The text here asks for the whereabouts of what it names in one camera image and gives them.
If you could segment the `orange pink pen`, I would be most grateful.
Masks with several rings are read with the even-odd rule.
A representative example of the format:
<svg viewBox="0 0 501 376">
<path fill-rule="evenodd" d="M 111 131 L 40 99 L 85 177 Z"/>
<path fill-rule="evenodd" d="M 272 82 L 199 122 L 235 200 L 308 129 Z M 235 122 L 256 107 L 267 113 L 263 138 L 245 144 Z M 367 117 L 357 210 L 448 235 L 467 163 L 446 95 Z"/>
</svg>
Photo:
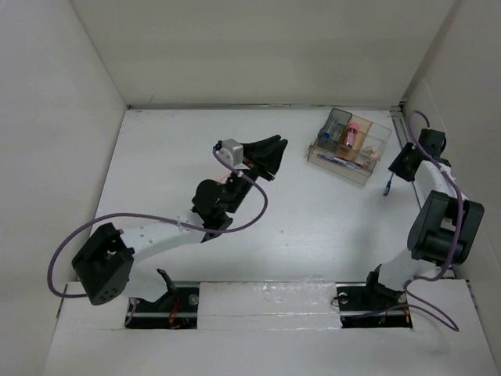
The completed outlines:
<svg viewBox="0 0 501 376">
<path fill-rule="evenodd" d="M 221 176 L 218 181 L 219 182 L 223 182 L 225 181 L 229 176 L 231 175 L 231 172 L 230 171 L 227 171 L 223 176 Z"/>
</svg>

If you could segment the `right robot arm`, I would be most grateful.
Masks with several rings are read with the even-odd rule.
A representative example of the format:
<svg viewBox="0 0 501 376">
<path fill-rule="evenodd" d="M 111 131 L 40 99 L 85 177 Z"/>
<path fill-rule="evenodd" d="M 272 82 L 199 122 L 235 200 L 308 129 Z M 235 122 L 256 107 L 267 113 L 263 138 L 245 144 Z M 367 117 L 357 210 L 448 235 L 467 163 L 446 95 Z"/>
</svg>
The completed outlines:
<svg viewBox="0 0 501 376">
<path fill-rule="evenodd" d="M 450 163 L 441 158 L 444 132 L 425 128 L 419 145 L 407 143 L 389 167 L 406 182 L 418 180 L 425 202 L 409 231 L 406 248 L 390 262 L 371 271 L 362 289 L 364 303 L 373 309 L 398 301 L 404 285 L 436 267 L 463 264 L 471 250 L 485 209 L 456 194 Z"/>
</svg>

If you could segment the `red gel pen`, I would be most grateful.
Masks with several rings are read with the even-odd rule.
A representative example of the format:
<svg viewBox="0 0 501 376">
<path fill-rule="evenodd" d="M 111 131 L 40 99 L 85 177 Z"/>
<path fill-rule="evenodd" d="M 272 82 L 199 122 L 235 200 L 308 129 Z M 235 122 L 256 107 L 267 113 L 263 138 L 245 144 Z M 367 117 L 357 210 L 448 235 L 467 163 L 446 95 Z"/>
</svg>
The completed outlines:
<svg viewBox="0 0 501 376">
<path fill-rule="evenodd" d="M 351 165 L 351 166 L 353 166 L 355 168 L 363 168 L 364 167 L 362 164 L 358 164 L 358 163 L 356 163 L 354 161 L 348 161 L 348 160 L 345 160 L 345 159 L 342 159 L 342 158 L 338 158 L 338 160 L 341 161 L 341 162 L 343 162 L 343 163 L 345 163 L 345 164 L 347 164 L 347 165 Z"/>
</svg>

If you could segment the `blue ballpoint pen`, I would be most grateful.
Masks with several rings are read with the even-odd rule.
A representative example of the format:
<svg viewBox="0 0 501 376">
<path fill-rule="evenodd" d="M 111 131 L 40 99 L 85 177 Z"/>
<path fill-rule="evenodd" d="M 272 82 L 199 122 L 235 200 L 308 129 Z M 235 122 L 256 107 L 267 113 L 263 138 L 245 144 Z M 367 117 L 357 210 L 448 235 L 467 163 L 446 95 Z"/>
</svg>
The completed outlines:
<svg viewBox="0 0 501 376">
<path fill-rule="evenodd" d="M 393 178 L 394 178 L 394 175 L 395 175 L 394 173 L 391 173 L 390 178 L 389 178 L 389 180 L 387 181 L 386 186 L 384 187 L 384 192 L 383 192 L 383 195 L 384 195 L 385 197 L 389 194 L 389 192 L 390 192 L 390 190 L 391 190 L 391 184 L 392 184 L 392 180 L 393 180 Z"/>
</svg>

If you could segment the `thin blue refill pen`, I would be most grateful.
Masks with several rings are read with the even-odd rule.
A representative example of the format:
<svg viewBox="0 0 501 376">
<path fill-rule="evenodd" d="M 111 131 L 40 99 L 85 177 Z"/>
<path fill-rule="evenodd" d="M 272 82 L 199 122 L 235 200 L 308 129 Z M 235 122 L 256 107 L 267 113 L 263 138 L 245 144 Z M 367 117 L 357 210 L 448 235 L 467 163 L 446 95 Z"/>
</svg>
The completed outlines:
<svg viewBox="0 0 501 376">
<path fill-rule="evenodd" d="M 337 158 L 337 157 L 333 157 L 333 156 L 325 155 L 325 154 L 320 154 L 319 156 L 324 160 L 327 160 L 327 161 L 330 161 L 330 162 L 333 162 L 333 163 L 336 163 L 339 165 L 343 165 L 343 166 L 348 167 L 348 168 L 362 169 L 361 165 L 359 165 L 355 162 L 352 162 L 352 161 L 346 161 L 342 158 Z"/>
</svg>

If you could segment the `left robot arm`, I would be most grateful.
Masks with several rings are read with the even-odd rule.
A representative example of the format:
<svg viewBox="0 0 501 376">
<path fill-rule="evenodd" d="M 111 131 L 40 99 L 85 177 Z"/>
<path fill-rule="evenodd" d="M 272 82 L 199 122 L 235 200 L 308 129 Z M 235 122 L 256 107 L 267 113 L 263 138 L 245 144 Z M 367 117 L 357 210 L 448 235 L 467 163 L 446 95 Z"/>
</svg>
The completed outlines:
<svg viewBox="0 0 501 376">
<path fill-rule="evenodd" d="M 254 225 L 232 226 L 232 215 L 251 189 L 260 190 L 259 179 L 276 177 L 287 140 L 279 135 L 253 143 L 234 139 L 217 142 L 216 160 L 229 170 L 224 181 L 205 179 L 196 188 L 192 207 L 177 219 L 153 218 L 153 224 L 119 230 L 113 223 L 100 225 L 74 256 L 71 264 L 88 300 L 104 305 L 119 295 L 140 299 L 163 311 L 174 303 L 174 287 L 163 269 L 148 277 L 139 264 L 163 252 L 185 245 L 202 244 L 222 234 Z"/>
</svg>

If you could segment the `white correction fluid bottle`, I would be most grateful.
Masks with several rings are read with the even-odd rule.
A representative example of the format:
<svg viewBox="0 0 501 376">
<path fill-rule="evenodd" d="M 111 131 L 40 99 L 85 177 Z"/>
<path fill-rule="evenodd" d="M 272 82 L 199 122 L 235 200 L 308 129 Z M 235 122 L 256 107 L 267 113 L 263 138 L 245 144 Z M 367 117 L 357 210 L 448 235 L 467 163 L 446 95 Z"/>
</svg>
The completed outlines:
<svg viewBox="0 0 501 376">
<path fill-rule="evenodd" d="M 318 136 L 320 138 L 329 139 L 337 127 L 337 124 L 338 120 L 336 118 L 327 120 L 325 125 L 319 130 Z"/>
</svg>

